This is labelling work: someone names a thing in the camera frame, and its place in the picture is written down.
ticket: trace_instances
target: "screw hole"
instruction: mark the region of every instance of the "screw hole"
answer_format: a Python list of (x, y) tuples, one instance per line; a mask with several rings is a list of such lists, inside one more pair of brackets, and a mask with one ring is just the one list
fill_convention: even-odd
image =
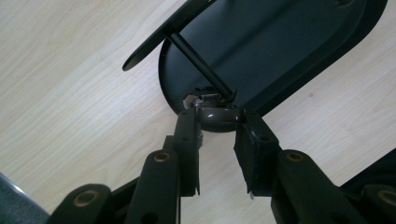
[(290, 153), (286, 154), (286, 157), (290, 161), (302, 161), (304, 159), (304, 157), (302, 155), (295, 153), (295, 152), (290, 152)]
[(154, 156), (154, 160), (159, 162), (167, 161), (169, 158), (171, 158), (171, 156), (166, 152), (158, 153)]
[(396, 192), (383, 189), (380, 190), (377, 195), (384, 203), (388, 203), (396, 207)]
[(89, 189), (81, 192), (76, 196), (74, 200), (74, 205), (76, 207), (85, 207), (90, 205), (93, 201), (95, 201), (99, 196), (99, 192), (97, 190)]

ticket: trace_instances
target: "black plastic part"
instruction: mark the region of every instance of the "black plastic part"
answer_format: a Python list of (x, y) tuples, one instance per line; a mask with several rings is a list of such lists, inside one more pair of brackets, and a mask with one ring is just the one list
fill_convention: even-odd
[(359, 208), (371, 223), (396, 223), (396, 188), (388, 185), (366, 185)]
[(360, 195), (366, 185), (389, 185), (396, 188), (396, 148), (348, 180), (341, 188)]
[(218, 77), (213, 69), (204, 61), (203, 58), (187, 43), (179, 33), (172, 33), (168, 39), (183, 53), (184, 56), (195, 66), (196, 69), (206, 78), (206, 80), (217, 90), (225, 102), (231, 103), (236, 96), (236, 92)]
[(195, 195), (199, 188), (199, 154), (202, 145), (200, 123), (195, 116), (195, 108), (181, 112), (178, 115), (173, 150), (180, 157), (180, 196)]
[[(386, 3), (217, 1), (181, 34), (238, 91), (234, 103), (263, 116), (355, 47), (373, 29)], [(187, 93), (210, 85), (170, 41), (163, 44), (159, 77), (177, 114), (184, 110)]]
[(165, 141), (163, 142), (163, 149), (173, 150), (173, 135), (166, 135)]
[(237, 124), (234, 146), (247, 192), (271, 196), (276, 154), (281, 150), (279, 141), (260, 115), (247, 112), (244, 122)]
[(198, 107), (198, 120), (202, 123), (242, 123), (245, 121), (245, 110), (242, 108)]
[(276, 224), (298, 223), (298, 216), (291, 205), (290, 199), (278, 181), (275, 182), (274, 189), (271, 197), (271, 209)]
[(303, 152), (279, 152), (276, 172), (299, 223), (367, 223), (343, 192)]
[(99, 224), (112, 223), (113, 220), (110, 189), (104, 185), (90, 184), (70, 192), (47, 223)]
[(123, 223), (125, 220), (129, 204), (134, 197), (134, 190), (136, 189), (138, 180), (139, 178), (136, 178), (111, 192), (115, 213), (113, 223)]
[(189, 0), (180, 7), (160, 28), (158, 28), (139, 48), (128, 58), (122, 70), (127, 71), (140, 63), (165, 38), (173, 32), (181, 31), (190, 21), (198, 16), (216, 0)]
[(124, 223), (179, 223), (178, 159), (172, 150), (148, 155)]

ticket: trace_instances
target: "wooden surface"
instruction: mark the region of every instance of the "wooden surface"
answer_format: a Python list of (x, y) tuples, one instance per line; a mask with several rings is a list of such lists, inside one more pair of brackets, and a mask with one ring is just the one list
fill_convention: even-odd
[[(1, 1), (0, 172), (49, 213), (76, 187), (116, 189), (173, 134), (159, 49), (121, 66), (183, 0)], [(396, 147), (396, 1), (352, 51), (264, 117), (283, 148), (308, 153), (337, 185)], [(201, 196), (182, 223), (272, 223), (250, 200), (234, 133), (204, 133)]]

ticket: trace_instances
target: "metal rod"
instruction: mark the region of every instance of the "metal rod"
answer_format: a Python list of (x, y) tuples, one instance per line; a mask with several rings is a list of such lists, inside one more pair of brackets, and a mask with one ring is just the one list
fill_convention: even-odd
[(174, 32), (167, 38), (189, 59), (189, 61), (204, 75), (212, 86), (221, 94), (226, 102), (232, 102), (235, 92), (221, 80), (204, 59), (192, 48), (192, 46), (178, 32)]

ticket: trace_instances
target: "light wood grain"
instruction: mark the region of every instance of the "light wood grain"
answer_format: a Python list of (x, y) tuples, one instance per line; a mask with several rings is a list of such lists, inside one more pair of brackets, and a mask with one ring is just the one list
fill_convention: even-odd
[[(184, 1), (0, 2), (0, 172), (48, 212), (76, 187), (116, 189), (172, 134), (159, 49), (126, 58)], [(337, 185), (396, 147), (396, 1), (341, 60), (264, 117), (283, 148), (308, 153)], [(234, 133), (204, 133), (202, 195), (183, 223), (272, 223), (250, 200)]]

